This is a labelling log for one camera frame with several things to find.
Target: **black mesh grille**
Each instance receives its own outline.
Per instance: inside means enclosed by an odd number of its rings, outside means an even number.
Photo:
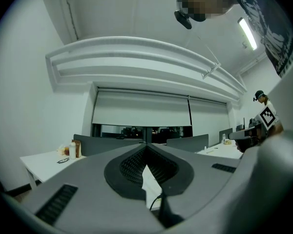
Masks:
[[[216,168],[218,170],[222,170],[222,171],[225,171],[225,172],[228,172],[228,173],[234,173],[234,171],[236,169],[235,167],[226,166],[226,165],[222,165],[222,164],[213,164],[212,168]]]
[[[141,150],[129,158],[125,159],[120,166],[122,175],[129,181],[142,187],[142,173],[146,167],[146,162],[143,159],[144,150]]]
[[[146,165],[167,196],[182,194],[194,177],[193,168],[185,160],[151,144],[141,144],[112,159],[104,176],[119,195],[145,200],[142,173]]]
[[[146,165],[150,168],[159,185],[178,172],[178,166],[175,162],[150,148],[144,148],[122,161],[120,170],[126,179],[142,187],[142,173]]]
[[[78,188],[75,186],[63,185],[36,213],[36,216],[49,225],[53,225],[76,193],[77,189]]]

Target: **white table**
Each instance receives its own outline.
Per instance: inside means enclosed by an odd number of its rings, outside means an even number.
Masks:
[[[67,157],[69,156],[59,155],[56,151],[21,157],[21,161],[23,162],[29,176],[31,188],[34,189],[37,187],[35,178],[44,183],[74,162],[86,158],[81,156],[80,158],[70,159],[64,163],[57,163]],[[146,207],[150,208],[153,200],[161,194],[162,188],[157,184],[149,168],[145,168],[143,178],[143,189],[146,191]],[[161,201],[157,200],[152,209],[158,209],[160,203]]]
[[[43,183],[74,162],[85,158],[84,156],[81,156],[80,158],[69,159],[64,163],[57,163],[68,157],[69,156],[66,155],[59,155],[56,151],[20,157],[27,170],[31,188],[34,189],[37,187],[35,178]]]
[[[236,158],[239,159],[243,153],[237,150],[235,141],[232,140],[231,145],[224,145],[222,143],[215,145],[213,147],[209,147],[206,150],[202,150],[197,152],[197,154],[201,155],[209,155],[223,158]]]

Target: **floor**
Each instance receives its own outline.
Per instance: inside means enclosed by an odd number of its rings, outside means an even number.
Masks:
[[[14,198],[21,203],[23,201],[23,199],[30,193],[30,191],[24,192],[22,194],[19,194],[17,196],[15,196]]]

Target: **person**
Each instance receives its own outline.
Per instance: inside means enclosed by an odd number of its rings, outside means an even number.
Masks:
[[[259,103],[263,103],[265,106],[269,106],[272,113],[276,117],[276,122],[275,122],[274,126],[272,126],[268,131],[268,137],[283,132],[283,126],[282,126],[281,121],[279,119],[278,113],[275,110],[275,108],[273,107],[273,104],[270,102],[268,96],[262,90],[258,90],[255,93],[253,101],[258,101]]]
[[[181,2],[177,0],[177,2],[179,8],[181,7],[180,14],[185,14],[199,22],[223,15],[235,4],[240,4],[248,15],[250,27],[261,36],[261,43],[265,45],[266,54],[277,74],[283,77],[291,65],[293,27],[275,0],[181,0]]]
[[[254,101],[258,101],[259,103],[264,103],[265,106],[267,106],[267,104],[269,104],[270,106],[273,107],[272,103],[270,102],[270,100],[268,99],[268,96],[264,94],[264,92],[262,90],[258,90],[256,93],[255,93],[255,96],[254,96]]]

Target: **eyeglasses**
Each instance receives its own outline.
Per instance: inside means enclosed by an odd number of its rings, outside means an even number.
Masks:
[[[62,160],[60,160],[60,161],[58,161],[57,163],[64,163],[64,162],[67,162],[69,160],[69,158],[65,158],[65,159],[62,159]]]

